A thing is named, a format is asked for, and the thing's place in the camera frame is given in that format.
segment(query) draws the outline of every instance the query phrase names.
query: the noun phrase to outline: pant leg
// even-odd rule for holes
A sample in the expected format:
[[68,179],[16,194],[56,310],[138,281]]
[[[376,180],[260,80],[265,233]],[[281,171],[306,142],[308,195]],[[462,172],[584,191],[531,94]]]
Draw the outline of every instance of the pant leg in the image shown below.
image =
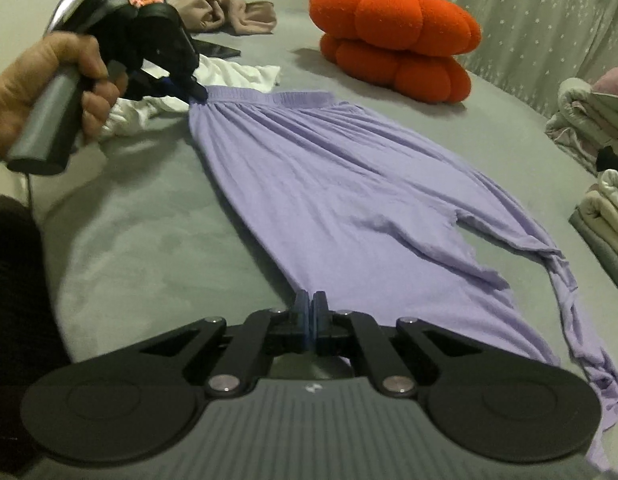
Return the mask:
[[0,196],[0,470],[35,457],[20,422],[27,387],[70,364],[49,302],[42,240],[27,208]]

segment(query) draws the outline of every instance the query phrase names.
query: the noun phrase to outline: bed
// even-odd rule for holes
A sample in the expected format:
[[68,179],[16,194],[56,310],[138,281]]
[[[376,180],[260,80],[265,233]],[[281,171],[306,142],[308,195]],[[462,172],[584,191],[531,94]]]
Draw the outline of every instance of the bed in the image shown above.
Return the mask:
[[[306,13],[279,12],[273,35],[218,33],[212,41],[240,48],[243,64],[279,64],[280,90],[328,90],[425,134],[515,195],[564,251],[618,366],[618,290],[567,222],[594,180],[546,138],[546,119],[476,76],[471,96],[453,106],[420,104],[370,86],[322,58],[320,35]],[[109,140],[103,150],[109,159],[104,173],[43,225],[51,294],[73,359],[205,316],[234,324],[254,310],[290,304],[291,288],[219,192],[192,146],[186,119],[156,118],[141,136]],[[478,260],[508,280],[527,321],[563,366],[582,375],[570,362],[544,267],[463,234]],[[604,446],[618,470],[618,424]]]

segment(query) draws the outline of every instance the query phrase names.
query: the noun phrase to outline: curtain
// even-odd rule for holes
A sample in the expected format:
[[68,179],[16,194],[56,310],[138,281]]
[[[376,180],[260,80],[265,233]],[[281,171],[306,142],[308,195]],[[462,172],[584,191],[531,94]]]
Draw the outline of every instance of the curtain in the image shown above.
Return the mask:
[[618,0],[450,0],[482,26],[467,70],[545,116],[569,77],[595,82],[618,66]]

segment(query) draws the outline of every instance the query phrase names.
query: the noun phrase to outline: purple pants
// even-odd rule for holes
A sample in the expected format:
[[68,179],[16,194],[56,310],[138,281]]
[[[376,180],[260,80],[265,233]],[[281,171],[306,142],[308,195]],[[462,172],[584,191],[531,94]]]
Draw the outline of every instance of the purple pants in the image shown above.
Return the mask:
[[[565,339],[601,399],[601,430],[618,420],[618,371],[578,304],[562,253],[459,156],[327,92],[212,87],[189,122],[228,200],[291,285],[326,291],[332,310],[387,325],[418,317],[558,365],[508,283],[476,261],[455,225],[543,258]],[[590,458],[606,465],[598,445]]]

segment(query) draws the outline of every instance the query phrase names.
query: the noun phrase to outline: elastic waistband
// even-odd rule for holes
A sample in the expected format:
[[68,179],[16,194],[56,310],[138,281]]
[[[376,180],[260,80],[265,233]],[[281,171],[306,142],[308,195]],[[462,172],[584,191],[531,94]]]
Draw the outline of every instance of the elastic waistband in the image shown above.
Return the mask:
[[324,108],[336,104],[329,92],[274,92],[263,94],[252,88],[208,86],[208,103],[237,102],[285,108]]

